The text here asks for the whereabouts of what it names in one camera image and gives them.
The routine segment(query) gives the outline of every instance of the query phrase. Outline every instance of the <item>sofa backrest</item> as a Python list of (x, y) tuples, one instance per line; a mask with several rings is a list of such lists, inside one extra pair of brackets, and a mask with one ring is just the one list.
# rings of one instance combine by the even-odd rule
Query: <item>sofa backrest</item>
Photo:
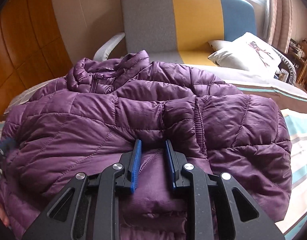
[(208, 41), (256, 35), (245, 0), (121, 0), (128, 53), (210, 50)]

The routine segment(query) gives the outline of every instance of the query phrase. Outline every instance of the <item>striped bed sheet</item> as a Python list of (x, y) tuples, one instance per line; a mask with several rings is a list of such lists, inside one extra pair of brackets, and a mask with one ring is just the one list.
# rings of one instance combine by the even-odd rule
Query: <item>striped bed sheet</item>
[[(282, 109), (292, 141), (292, 194), (285, 219), (277, 222), (276, 225), (285, 235), (286, 240), (292, 240), (307, 220), (307, 94), (276, 79), (265, 80), (247, 71), (212, 66), (190, 66), (214, 73), (225, 82), (234, 84), (244, 94), (272, 98)], [(46, 83), (37, 85), (30, 92), (25, 91), (11, 104), (25, 103)], [(0, 122), (0, 136), (3, 125), (4, 121)]]

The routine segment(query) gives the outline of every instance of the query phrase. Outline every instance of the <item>teal stripe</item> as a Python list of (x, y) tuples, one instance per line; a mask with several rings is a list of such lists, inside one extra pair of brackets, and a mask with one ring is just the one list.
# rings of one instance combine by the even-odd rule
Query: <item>teal stripe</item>
[(285, 117), (289, 135), (307, 133), (307, 118), (288, 115)]
[(296, 234), (298, 234), (300, 229), (304, 226), (306, 221), (307, 221), (307, 215), (302, 220), (300, 220), (298, 224), (285, 235), (285, 239), (292, 240), (296, 236)]
[(287, 97), (290, 97), (290, 98), (294, 98), (294, 99), (297, 99), (297, 100), (300, 100), (300, 101), (304, 101), (304, 102), (307, 102), (307, 99), (303, 99), (303, 98), (298, 98), (298, 97), (294, 97), (292, 95), (288, 95), (284, 92), (281, 92), (277, 89), (256, 89), (256, 88), (241, 88), (241, 87), (237, 87), (239, 90), (242, 90), (242, 91), (253, 91), (253, 92), (277, 92), (277, 93), (280, 93), (280, 94), (283, 94), (284, 96), (287, 96)]
[(302, 177), (307, 175), (307, 164), (301, 167), (299, 170), (292, 173), (292, 184), (300, 180)]

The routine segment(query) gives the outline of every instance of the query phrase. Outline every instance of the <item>curtain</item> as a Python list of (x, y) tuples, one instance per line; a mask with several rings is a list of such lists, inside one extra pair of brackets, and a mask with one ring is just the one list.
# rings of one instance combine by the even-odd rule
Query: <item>curtain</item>
[(265, 41), (287, 53), (292, 35), (292, 0), (270, 0), (268, 22)]

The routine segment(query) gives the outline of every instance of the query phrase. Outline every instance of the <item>blue stripe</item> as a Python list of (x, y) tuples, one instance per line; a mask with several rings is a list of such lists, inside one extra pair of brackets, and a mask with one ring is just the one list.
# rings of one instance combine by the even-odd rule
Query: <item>blue stripe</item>
[(220, 0), (225, 41), (234, 41), (246, 32), (257, 35), (255, 12), (245, 0)]
[(280, 93), (280, 94), (283, 94), (284, 96), (287, 96), (287, 97), (290, 97), (290, 98), (294, 98), (294, 99), (297, 99), (297, 100), (300, 100), (300, 101), (305, 101), (307, 102), (307, 99), (303, 99), (303, 98), (298, 98), (298, 97), (294, 97), (292, 95), (288, 95), (284, 92), (281, 92), (277, 89), (256, 89), (256, 88), (241, 88), (241, 87), (237, 87), (239, 90), (241, 91), (254, 91), (254, 92), (277, 92), (277, 93)]
[(292, 173), (292, 184), (300, 180), (303, 176), (307, 175), (307, 164), (299, 170)]
[(300, 229), (304, 226), (306, 221), (307, 221), (307, 215), (302, 220), (300, 220), (298, 224), (285, 235), (285, 239), (292, 240), (296, 236), (296, 234), (298, 234)]
[(307, 118), (300, 118), (295, 116), (286, 116), (285, 122), (287, 124), (289, 135), (300, 133), (307, 133)]

